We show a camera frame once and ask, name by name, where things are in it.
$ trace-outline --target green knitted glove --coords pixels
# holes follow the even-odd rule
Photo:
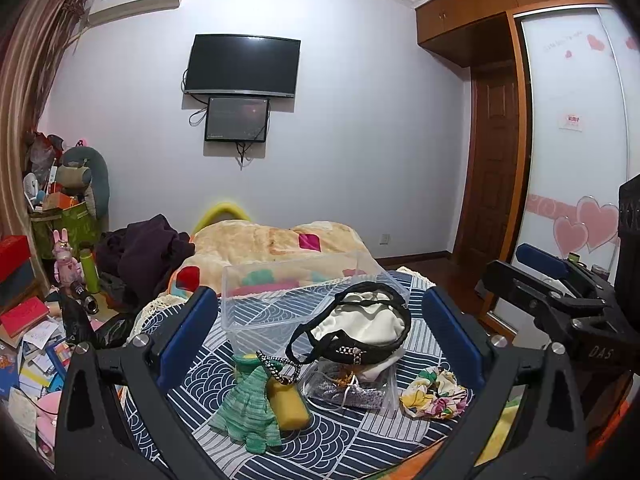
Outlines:
[[[267,446],[281,446],[280,428],[266,395],[270,374],[258,358],[234,356],[234,361],[238,384],[226,394],[209,425],[226,431],[232,440],[244,442],[249,453],[261,454]]]

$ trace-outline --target striped curtain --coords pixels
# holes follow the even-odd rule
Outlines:
[[[85,1],[29,0],[0,49],[0,233],[28,237],[43,292],[49,282],[37,257],[22,177],[29,144]]]

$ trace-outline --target blue rubber pad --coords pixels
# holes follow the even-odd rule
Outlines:
[[[484,388],[482,356],[449,307],[442,301],[436,287],[424,293],[422,317],[438,341],[458,383],[478,393]]]
[[[555,280],[562,280],[569,274],[569,267],[565,261],[529,244],[522,244],[518,247],[516,258],[521,264]]]
[[[206,290],[160,355],[158,388],[167,393],[182,384],[198,350],[218,316],[216,293]]]

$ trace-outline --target floral fabric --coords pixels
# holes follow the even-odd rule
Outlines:
[[[466,408],[466,388],[458,384],[453,373],[431,366],[400,395],[400,404],[414,418],[453,418]]]

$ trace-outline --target black bag strap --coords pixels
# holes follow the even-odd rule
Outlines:
[[[344,298],[347,297],[348,294],[352,293],[361,293],[361,292],[373,292],[376,290],[380,290],[385,294],[388,294],[392,299],[391,300],[359,300],[359,301],[344,301]],[[371,348],[370,345],[363,345],[362,343],[356,341],[351,338],[344,330],[337,330],[335,332],[331,332],[329,334],[325,334],[322,339],[318,340],[314,344],[312,343],[312,337],[310,336],[310,342],[312,343],[312,351],[308,354],[308,356],[300,361],[297,359],[293,353],[293,343],[297,341],[297,339],[303,335],[304,333],[310,334],[311,329],[318,326],[322,323],[331,312],[339,305],[355,305],[355,306],[371,306],[374,304],[384,304],[386,306],[390,306],[402,315],[402,318],[405,321],[405,335],[401,340],[398,341],[398,346],[402,344],[404,338],[406,338],[406,334],[411,327],[411,314],[409,313],[406,305],[404,304],[404,298],[391,286],[386,285],[385,283],[375,283],[375,282],[361,282],[356,283],[355,285],[351,285],[346,288],[342,292],[338,292],[335,295],[335,299],[324,309],[318,316],[313,318],[308,323],[300,324],[294,330],[291,338],[289,339],[289,343],[287,344],[287,348],[285,349],[285,354],[290,361],[298,365],[308,365],[313,361],[316,361],[318,358],[322,357],[329,346],[335,342],[336,346],[364,346],[367,348]]]

